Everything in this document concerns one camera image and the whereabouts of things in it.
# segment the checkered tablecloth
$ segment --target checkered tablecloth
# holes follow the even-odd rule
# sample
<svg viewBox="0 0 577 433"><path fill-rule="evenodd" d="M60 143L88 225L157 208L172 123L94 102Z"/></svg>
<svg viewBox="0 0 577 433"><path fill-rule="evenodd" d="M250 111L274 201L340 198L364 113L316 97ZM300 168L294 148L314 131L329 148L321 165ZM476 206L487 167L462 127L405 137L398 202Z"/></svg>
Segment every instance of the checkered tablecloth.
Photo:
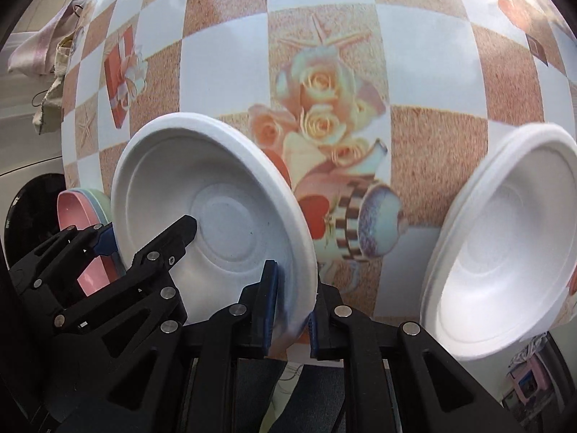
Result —
<svg viewBox="0 0 577 433"><path fill-rule="evenodd" d="M64 86L66 183L110 195L138 129L200 112L261 144L305 215L324 214L307 215L316 245L334 235L362 254L336 213L348 219L369 185L344 183L334 202L315 188L327 164L378 180L408 229L369 243L367 262L324 259L322 274L345 302L401 321L418 316L442 221L487 151L526 122L575 137L575 83L575 37L550 0L88 0Z"/></svg>

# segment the pink striped cloth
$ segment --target pink striped cloth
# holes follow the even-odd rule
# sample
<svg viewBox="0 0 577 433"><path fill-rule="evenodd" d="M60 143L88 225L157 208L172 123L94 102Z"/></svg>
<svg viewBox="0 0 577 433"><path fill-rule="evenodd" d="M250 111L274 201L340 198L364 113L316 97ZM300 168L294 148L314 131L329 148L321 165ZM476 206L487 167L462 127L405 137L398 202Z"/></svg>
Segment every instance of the pink striped cloth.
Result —
<svg viewBox="0 0 577 433"><path fill-rule="evenodd" d="M58 43L76 29L79 17L74 7L86 0L72 0L63 6L47 25L26 39L10 56L8 73L18 70L28 76L42 76L54 71L54 56Z"/></svg>

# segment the silver bolt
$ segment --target silver bolt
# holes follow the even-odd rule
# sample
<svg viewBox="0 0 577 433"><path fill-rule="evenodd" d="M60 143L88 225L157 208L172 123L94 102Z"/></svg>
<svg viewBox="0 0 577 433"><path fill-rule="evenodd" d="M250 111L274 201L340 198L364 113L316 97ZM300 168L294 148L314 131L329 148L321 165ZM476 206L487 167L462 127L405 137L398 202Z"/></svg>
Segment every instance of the silver bolt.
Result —
<svg viewBox="0 0 577 433"><path fill-rule="evenodd" d="M416 322L405 322L403 332L407 335L417 335L420 332L420 326Z"/></svg>
<svg viewBox="0 0 577 433"><path fill-rule="evenodd" d="M175 294L177 294L177 291L171 286L165 286L160 290L160 296L162 296L164 299L171 299Z"/></svg>
<svg viewBox="0 0 577 433"><path fill-rule="evenodd" d="M352 313L353 309L345 306L344 304L335 308L335 314L340 318L348 318Z"/></svg>
<svg viewBox="0 0 577 433"><path fill-rule="evenodd" d="M165 334L172 334L178 328L178 322L175 320L165 320L160 325L160 330L162 330Z"/></svg>
<svg viewBox="0 0 577 433"><path fill-rule="evenodd" d="M64 316L62 314L59 314L54 318L54 326L62 327L63 325L64 325Z"/></svg>
<svg viewBox="0 0 577 433"><path fill-rule="evenodd" d="M233 316L241 316L246 312L246 306L240 303L233 304L230 306L229 312Z"/></svg>

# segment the white bowl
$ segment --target white bowl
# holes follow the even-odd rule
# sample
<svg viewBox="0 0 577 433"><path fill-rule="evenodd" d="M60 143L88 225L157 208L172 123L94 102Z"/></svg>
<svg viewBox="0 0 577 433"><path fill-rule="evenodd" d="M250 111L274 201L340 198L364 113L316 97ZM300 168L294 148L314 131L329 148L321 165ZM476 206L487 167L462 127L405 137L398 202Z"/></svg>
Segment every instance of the white bowl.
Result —
<svg viewBox="0 0 577 433"><path fill-rule="evenodd" d="M504 138L449 210L423 284L423 326L471 360L553 323L577 263L577 145L528 124Z"/></svg>
<svg viewBox="0 0 577 433"><path fill-rule="evenodd" d="M299 337L316 299L313 242L286 181L240 132L183 112L149 122L120 157L111 208L127 267L182 215L198 221L194 241L170 271L188 324L237 302L273 259L281 280L270 353Z"/></svg>

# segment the jeans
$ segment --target jeans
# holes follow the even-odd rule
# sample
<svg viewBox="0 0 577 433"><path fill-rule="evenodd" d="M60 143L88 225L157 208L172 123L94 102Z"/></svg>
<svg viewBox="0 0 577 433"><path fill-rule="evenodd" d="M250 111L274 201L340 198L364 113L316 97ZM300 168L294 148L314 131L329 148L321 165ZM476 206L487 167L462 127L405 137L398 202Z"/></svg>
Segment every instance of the jeans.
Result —
<svg viewBox="0 0 577 433"><path fill-rule="evenodd" d="M236 394L236 433L258 433L286 363L278 360L239 360ZM269 433L330 433L344 401L341 368L305 365L281 416ZM344 433L345 421L338 429Z"/></svg>

